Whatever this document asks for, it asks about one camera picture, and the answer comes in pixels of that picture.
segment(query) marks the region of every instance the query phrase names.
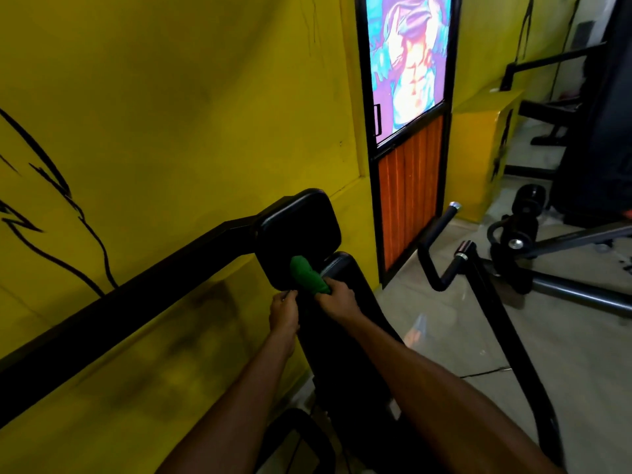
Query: black headrest pad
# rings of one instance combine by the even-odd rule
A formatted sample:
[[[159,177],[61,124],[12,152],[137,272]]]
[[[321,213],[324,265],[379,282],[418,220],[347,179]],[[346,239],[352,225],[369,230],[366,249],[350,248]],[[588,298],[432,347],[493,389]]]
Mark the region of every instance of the black headrest pad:
[[[280,291],[297,288],[289,273],[292,256],[304,256],[319,271],[341,242],[331,201],[315,188],[281,198],[259,213],[253,237],[259,264]]]

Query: yellow box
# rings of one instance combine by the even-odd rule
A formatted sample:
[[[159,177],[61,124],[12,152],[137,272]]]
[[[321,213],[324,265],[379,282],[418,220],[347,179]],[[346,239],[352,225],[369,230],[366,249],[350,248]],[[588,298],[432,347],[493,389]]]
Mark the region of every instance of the yellow box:
[[[453,111],[446,175],[446,205],[462,205],[458,217],[480,223],[500,191],[508,144],[523,90],[484,88]]]

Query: black door frame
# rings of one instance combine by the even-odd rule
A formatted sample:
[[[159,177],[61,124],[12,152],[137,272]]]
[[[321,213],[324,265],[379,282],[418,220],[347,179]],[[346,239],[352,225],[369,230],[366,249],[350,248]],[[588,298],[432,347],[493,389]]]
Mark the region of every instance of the black door frame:
[[[382,287],[391,281],[401,269],[404,263],[415,252],[417,237],[408,245],[404,252],[389,270],[385,268],[384,262],[384,240],[382,232],[382,201],[380,192],[380,174],[378,163],[398,146],[402,145],[413,135],[440,116],[444,117],[443,132],[441,136],[441,152],[439,159],[438,183],[437,183],[437,206],[435,215],[440,215],[443,211],[444,192],[446,187],[447,151],[450,140],[450,127],[452,125],[452,107],[454,93],[454,77],[456,73],[456,52],[459,38],[459,23],[461,16],[461,1],[452,0],[450,31],[447,42],[446,61],[446,82],[444,100],[424,114],[411,121],[408,125],[400,129],[396,134],[384,140],[377,146],[375,142],[375,116],[373,102],[373,87],[371,75],[370,46],[368,39],[367,21],[367,0],[355,0],[356,26],[358,30],[359,63],[362,80],[362,97],[364,101],[364,118],[367,133],[368,165],[371,179],[371,194],[373,198],[373,220],[375,227],[375,244],[377,247],[377,267],[380,283]]]

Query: floor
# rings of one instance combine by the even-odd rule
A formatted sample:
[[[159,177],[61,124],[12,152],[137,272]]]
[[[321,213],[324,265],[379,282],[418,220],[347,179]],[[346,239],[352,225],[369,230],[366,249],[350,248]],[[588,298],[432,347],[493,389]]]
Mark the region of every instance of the floor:
[[[546,125],[524,126],[513,140],[509,163],[554,168],[561,158],[561,148],[529,145],[533,136],[547,131]],[[467,239],[476,242],[479,254],[488,258],[487,226],[510,213],[516,190],[527,182],[530,180],[505,177],[501,195],[481,226],[452,222],[432,247],[437,268],[444,269],[457,246]],[[548,188],[545,182],[533,182]],[[540,224],[541,239],[575,230],[562,224],[555,213],[543,215]],[[598,253],[593,246],[574,248],[538,258],[533,267],[632,294],[632,276],[622,270],[620,264],[628,256],[632,256],[632,239],[621,239],[616,242],[614,253]],[[377,297],[385,316],[402,338],[411,329],[422,333],[417,341],[409,342],[411,348],[456,375],[478,374],[507,366],[463,277],[458,277],[446,292],[437,293],[428,285],[413,256]],[[555,407],[568,471],[571,474],[630,472],[632,322],[536,292],[518,296],[503,289],[501,297]],[[529,436],[537,439],[530,408],[511,371],[467,381],[491,398]],[[313,385],[307,383],[296,396],[299,399],[296,403],[307,411],[313,402],[312,390]],[[325,414],[316,409],[315,417],[333,439],[339,454],[337,472],[348,472],[341,446]],[[288,439],[287,446],[260,472],[285,472],[297,440],[296,437]],[[354,459],[350,462],[351,472],[363,472],[359,462]],[[289,472],[311,472],[315,463],[313,454],[310,455],[303,443]]]

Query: green cloth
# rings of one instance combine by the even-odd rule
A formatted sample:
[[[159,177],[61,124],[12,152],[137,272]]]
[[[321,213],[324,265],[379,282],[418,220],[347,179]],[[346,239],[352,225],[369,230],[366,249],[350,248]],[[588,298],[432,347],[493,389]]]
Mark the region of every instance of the green cloth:
[[[310,262],[303,256],[294,256],[289,262],[289,272],[298,284],[312,293],[331,294],[331,289],[322,280],[320,274],[312,269]]]

